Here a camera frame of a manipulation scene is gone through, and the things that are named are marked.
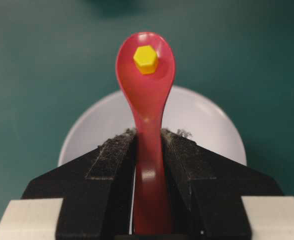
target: green surface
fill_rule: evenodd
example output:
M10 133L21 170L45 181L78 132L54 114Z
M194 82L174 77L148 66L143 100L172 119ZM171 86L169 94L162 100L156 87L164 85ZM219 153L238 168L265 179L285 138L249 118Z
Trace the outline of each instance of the green surface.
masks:
M175 84L220 105L248 165L294 195L294 1L0 0L0 218L119 89L118 48L140 31L168 40Z

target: white plate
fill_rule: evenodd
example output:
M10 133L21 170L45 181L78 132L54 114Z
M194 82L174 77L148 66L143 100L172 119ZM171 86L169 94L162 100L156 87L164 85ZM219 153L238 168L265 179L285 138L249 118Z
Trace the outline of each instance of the white plate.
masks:
M122 92L104 97L72 126L62 145L58 166L94 150L108 138L134 126L131 109ZM215 103L196 92L172 87L162 127L174 133L178 129L190 132L189 139L199 146L246 165L244 145L232 121Z

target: red spoon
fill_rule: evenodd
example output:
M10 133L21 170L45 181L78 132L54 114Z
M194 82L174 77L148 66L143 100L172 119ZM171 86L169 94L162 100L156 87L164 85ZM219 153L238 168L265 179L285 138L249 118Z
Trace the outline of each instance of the red spoon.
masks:
M157 53L154 73L142 74L133 56L140 46ZM135 234L169 234L172 218L164 173L161 126L165 103L175 78L175 58L169 44L153 32L139 32L121 46L116 75L130 105L138 145L133 202Z

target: spoon handle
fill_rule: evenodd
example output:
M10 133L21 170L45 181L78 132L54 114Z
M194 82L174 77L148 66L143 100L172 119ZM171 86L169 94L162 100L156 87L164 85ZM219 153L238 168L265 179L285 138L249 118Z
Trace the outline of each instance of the spoon handle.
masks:
M170 234L172 231L160 129L161 122L140 122L137 129L133 203L135 234Z

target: spoon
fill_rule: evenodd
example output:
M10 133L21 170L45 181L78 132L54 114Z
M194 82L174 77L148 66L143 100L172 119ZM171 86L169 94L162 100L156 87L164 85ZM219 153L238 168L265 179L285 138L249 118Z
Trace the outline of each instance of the spoon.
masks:
M138 47L157 54L154 73L142 74L133 57ZM135 234L169 234L173 220L163 164L161 126L165 103L175 78L169 44L154 32L131 35L120 47L116 75L137 129L136 178L133 200Z

